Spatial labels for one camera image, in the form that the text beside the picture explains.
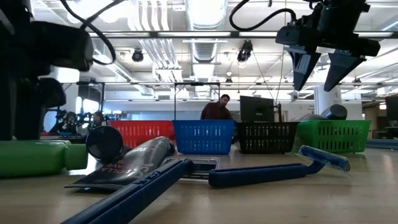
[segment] maroon shirt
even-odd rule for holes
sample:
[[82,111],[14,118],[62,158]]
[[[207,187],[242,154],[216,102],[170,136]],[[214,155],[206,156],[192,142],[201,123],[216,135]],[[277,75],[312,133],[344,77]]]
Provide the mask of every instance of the maroon shirt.
[[208,103],[201,112],[200,119],[232,119],[232,115],[225,106],[220,107],[220,117],[218,117],[218,102]]

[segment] blue basket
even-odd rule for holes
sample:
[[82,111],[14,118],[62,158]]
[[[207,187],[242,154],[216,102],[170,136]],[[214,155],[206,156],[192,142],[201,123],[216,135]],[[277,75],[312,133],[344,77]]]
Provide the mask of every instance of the blue basket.
[[177,151],[225,155],[231,150],[234,120],[173,121]]

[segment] basket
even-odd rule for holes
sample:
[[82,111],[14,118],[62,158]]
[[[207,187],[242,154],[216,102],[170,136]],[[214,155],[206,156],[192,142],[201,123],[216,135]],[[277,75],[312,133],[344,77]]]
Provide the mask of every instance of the basket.
[[225,155],[231,150],[234,120],[173,121],[177,151]]
[[331,153],[363,152],[371,121],[304,121],[298,124],[293,151],[303,145]]
[[109,124],[119,130],[124,145],[131,148],[159,136],[174,139],[171,121],[109,121]]
[[290,152],[298,122],[238,123],[241,152],[273,154]]

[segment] table surface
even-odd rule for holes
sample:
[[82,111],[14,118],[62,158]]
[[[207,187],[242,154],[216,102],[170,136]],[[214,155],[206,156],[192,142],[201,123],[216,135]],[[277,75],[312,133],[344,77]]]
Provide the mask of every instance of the table surface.
[[[398,151],[345,154],[352,177],[323,169],[302,179],[212,189],[179,180],[131,223],[398,223]],[[302,162],[288,155],[220,157],[220,168]],[[0,180],[1,223],[60,223],[104,198],[63,186],[89,169],[51,177]]]

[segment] black basket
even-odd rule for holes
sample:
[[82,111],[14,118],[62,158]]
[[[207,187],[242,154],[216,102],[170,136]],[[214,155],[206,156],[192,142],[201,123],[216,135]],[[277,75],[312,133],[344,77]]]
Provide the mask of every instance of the black basket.
[[290,152],[298,123],[238,123],[241,152],[248,154]]

